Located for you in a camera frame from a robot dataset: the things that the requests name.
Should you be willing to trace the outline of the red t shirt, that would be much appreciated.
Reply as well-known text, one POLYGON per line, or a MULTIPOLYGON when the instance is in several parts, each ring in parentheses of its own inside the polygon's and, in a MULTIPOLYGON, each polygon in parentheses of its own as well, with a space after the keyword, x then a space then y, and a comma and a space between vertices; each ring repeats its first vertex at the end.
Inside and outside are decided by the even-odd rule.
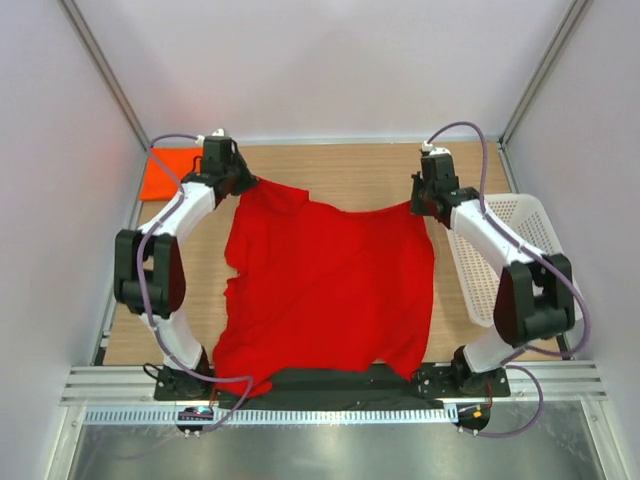
POLYGON ((212 356, 221 389, 270 391, 285 369, 410 379, 427 349, 435 253, 407 203, 348 212, 261 180, 244 193, 225 249, 235 271, 212 356))

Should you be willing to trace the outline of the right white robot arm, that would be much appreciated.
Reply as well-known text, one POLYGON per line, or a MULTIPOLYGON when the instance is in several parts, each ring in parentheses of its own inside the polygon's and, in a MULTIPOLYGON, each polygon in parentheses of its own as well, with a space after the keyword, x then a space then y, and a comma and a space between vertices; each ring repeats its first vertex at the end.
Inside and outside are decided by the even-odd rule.
POLYGON ((491 327, 459 347, 451 361, 453 389, 472 396, 532 342, 575 326, 572 266, 564 254, 547 255, 517 235, 494 216, 477 189, 461 187, 448 149, 423 144, 421 171, 412 179, 411 212, 461 236, 499 279, 491 327))

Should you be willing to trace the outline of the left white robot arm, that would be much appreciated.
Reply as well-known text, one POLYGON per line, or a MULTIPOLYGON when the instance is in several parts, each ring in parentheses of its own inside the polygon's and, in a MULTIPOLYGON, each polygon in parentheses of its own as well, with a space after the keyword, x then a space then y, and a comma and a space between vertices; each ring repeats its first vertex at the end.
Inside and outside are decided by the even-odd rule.
POLYGON ((204 398, 212 383, 223 383, 209 369, 206 351, 186 319, 186 276, 180 247, 194 228, 229 196, 240 196, 259 180, 225 130, 210 135, 164 134, 153 139, 149 159, 177 186, 177 192, 151 220, 115 237, 113 293, 147 325, 163 355, 164 366, 181 371, 177 388, 191 400, 204 398), (162 140, 191 140, 199 148, 183 177, 154 152, 162 140))

